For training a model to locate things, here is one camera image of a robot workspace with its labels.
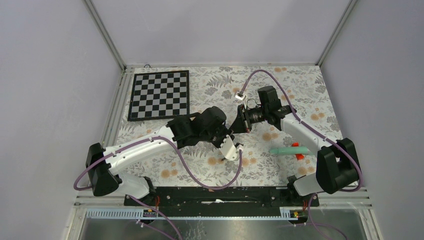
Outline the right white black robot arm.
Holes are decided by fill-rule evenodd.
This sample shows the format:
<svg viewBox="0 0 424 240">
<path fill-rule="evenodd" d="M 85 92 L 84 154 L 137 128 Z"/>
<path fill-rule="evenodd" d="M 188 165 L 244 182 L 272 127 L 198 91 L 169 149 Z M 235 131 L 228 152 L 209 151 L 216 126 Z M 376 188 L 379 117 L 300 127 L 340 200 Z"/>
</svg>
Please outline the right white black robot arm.
<svg viewBox="0 0 424 240">
<path fill-rule="evenodd" d="M 282 105 L 274 87 L 261 87 L 257 92 L 260 104 L 254 108 L 239 105 L 230 130 L 234 134 L 248 133 L 253 124 L 267 122 L 299 140 L 316 156 L 315 173 L 291 183 L 292 189 L 286 193 L 291 205 L 301 205 L 307 195 L 312 193 L 333 194 L 360 179 L 358 156 L 350 139 L 332 140 L 320 136 L 311 127 L 307 127 L 304 121 L 298 120 L 295 117 L 296 111 L 289 105 Z"/>
</svg>

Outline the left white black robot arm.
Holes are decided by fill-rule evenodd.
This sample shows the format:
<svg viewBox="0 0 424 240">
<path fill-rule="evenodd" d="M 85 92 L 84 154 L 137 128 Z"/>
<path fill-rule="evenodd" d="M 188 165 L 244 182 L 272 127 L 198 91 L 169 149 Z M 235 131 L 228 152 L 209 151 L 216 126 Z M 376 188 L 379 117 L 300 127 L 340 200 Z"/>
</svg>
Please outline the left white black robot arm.
<svg viewBox="0 0 424 240">
<path fill-rule="evenodd" d="M 85 163 L 89 189 L 95 197 L 119 192 L 136 197 L 144 206 L 152 204 L 155 192 L 151 180 L 126 173 L 125 169 L 142 159 L 200 142 L 213 144 L 224 159 L 236 161 L 240 158 L 240 149 L 225 125 L 226 119 L 225 113 L 213 106 L 201 113 L 177 116 L 153 133 L 121 145 L 92 144 Z"/>
</svg>

